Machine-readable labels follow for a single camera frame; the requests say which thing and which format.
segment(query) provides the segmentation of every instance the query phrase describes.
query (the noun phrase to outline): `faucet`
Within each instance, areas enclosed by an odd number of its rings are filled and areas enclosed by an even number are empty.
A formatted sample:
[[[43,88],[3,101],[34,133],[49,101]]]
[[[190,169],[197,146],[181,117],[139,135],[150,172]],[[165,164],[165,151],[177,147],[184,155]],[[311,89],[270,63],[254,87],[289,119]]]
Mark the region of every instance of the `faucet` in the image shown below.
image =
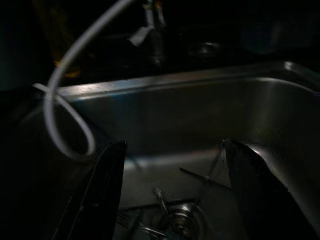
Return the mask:
[[[147,26],[142,26],[129,38],[136,47],[150,35],[151,56],[150,60],[161,67],[165,61],[163,32],[166,21],[163,15],[162,2],[160,0],[146,0],[143,4]]]

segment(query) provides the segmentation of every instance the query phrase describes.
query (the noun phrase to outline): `sink drain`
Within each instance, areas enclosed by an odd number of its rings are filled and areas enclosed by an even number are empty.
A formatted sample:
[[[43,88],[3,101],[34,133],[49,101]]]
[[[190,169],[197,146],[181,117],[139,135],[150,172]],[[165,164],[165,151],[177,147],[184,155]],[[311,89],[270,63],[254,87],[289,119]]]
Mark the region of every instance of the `sink drain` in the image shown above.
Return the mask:
[[[165,232],[166,239],[204,240],[208,232],[208,223],[202,210],[192,203],[169,207],[168,215],[157,212],[150,225]]]

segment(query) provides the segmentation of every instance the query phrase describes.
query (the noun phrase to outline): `dark countertop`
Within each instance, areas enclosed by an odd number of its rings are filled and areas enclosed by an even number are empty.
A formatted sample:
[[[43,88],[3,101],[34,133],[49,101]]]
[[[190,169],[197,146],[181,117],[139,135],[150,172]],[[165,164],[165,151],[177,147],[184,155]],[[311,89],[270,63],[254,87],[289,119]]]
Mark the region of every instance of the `dark countertop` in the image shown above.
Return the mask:
[[[85,58],[85,65],[81,68],[81,73],[77,77],[64,80],[62,86],[272,61],[292,61],[314,71],[320,70],[320,63],[315,60],[320,53],[316,44],[258,54],[243,49],[239,35],[229,37],[220,26],[189,27],[187,30],[168,31],[164,38],[165,62],[161,67],[157,67],[150,60],[152,51],[148,39],[141,46],[135,47],[128,41],[131,35],[132,33],[97,38],[82,56],[83,59]],[[221,45],[221,50],[216,56],[201,59],[188,54],[190,46],[206,41]]]

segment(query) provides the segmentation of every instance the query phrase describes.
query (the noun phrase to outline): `sink basin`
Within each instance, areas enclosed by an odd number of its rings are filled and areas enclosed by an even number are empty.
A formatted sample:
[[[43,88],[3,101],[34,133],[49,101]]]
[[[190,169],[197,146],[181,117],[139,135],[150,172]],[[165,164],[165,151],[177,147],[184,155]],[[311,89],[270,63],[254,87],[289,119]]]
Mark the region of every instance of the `sink basin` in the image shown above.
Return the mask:
[[[62,96],[101,130],[128,141],[120,210],[197,194],[222,139],[267,146],[268,165],[320,235],[319,76],[291,62],[67,86]],[[220,160],[211,180],[231,188]],[[201,209],[215,239],[247,239],[232,192],[210,186]]]

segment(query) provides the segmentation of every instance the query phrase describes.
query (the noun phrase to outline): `sink rim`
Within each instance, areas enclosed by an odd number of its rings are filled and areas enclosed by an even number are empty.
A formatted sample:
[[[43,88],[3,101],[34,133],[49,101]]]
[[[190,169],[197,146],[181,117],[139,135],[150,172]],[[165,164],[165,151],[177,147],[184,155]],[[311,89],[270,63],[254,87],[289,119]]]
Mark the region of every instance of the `sink rim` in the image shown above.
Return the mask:
[[[296,82],[289,77],[274,78],[266,75],[270,71],[285,71],[298,75],[304,82]],[[58,89],[60,96],[69,100],[95,94],[112,94],[124,90],[144,89],[173,84],[200,82],[206,80],[225,80],[233,78],[254,77],[261,81],[276,81],[291,84],[310,92],[320,91],[320,73],[290,61],[275,61],[240,65],[224,68],[179,72],[165,75],[146,76],[139,78],[122,79],[115,81],[102,81],[89,84],[64,86]]]

